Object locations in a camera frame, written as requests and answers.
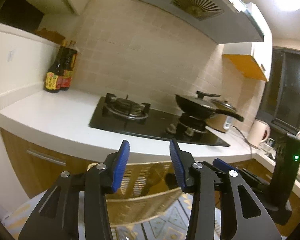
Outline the blue patterned round tablecloth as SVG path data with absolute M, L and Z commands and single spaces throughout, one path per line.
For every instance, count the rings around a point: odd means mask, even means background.
M 185 239 L 189 226 L 193 196 L 177 190 L 177 199 L 161 215 L 151 219 L 111 227 L 113 239 Z M 46 192 L 36 195 L 1 220 L 18 239 L 25 222 Z

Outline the white orange upper cabinet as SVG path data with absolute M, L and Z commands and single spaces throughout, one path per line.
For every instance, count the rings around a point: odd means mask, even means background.
M 268 82 L 272 52 L 271 41 L 241 42 L 225 44 L 222 55 L 229 59 L 244 77 Z

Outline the dark window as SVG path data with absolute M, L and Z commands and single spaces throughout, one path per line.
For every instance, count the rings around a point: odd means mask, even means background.
M 273 49 L 270 77 L 256 119 L 276 133 L 300 131 L 300 51 Z

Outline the white electric kettle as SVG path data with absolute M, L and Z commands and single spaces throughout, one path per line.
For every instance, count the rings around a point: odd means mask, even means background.
M 254 120 L 247 137 L 247 141 L 251 146 L 258 148 L 260 143 L 265 142 L 270 136 L 270 126 L 261 120 Z

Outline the black gas stove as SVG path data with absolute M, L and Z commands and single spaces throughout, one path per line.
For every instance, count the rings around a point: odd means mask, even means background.
M 100 98 L 91 117 L 89 127 L 148 139 L 206 146 L 229 147 L 230 145 L 210 132 L 201 122 L 196 131 L 182 125 L 179 116 L 151 109 L 149 103 L 138 104 L 128 97 L 118 98 L 107 93 Z

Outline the black wok with lid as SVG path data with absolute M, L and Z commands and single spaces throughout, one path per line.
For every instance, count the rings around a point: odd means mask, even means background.
M 204 100 L 205 96 L 219 97 L 218 94 L 200 91 L 196 91 L 196 93 L 197 96 L 175 94 L 175 101 L 184 113 L 203 121 L 213 118 L 216 114 L 231 116 L 240 122 L 244 121 L 241 115 L 229 110 L 219 109 L 214 103 Z

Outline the beige rice cooker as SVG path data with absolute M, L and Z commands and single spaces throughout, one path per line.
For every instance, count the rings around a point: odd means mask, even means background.
M 219 109 L 231 111 L 233 113 L 237 112 L 237 109 L 226 100 L 211 99 Z M 219 132 L 226 133 L 232 125 L 234 118 L 224 114 L 216 114 L 213 118 L 207 120 L 207 126 L 213 128 Z

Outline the grey range hood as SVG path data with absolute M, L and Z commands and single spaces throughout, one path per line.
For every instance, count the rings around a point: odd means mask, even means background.
M 262 42 L 261 21 L 242 0 L 140 0 L 194 26 L 217 44 Z

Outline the beige slotted utensil basket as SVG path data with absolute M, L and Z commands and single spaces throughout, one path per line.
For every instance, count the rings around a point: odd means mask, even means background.
M 121 187 L 106 196 L 111 226 L 144 222 L 162 215 L 180 196 L 170 161 L 127 164 Z

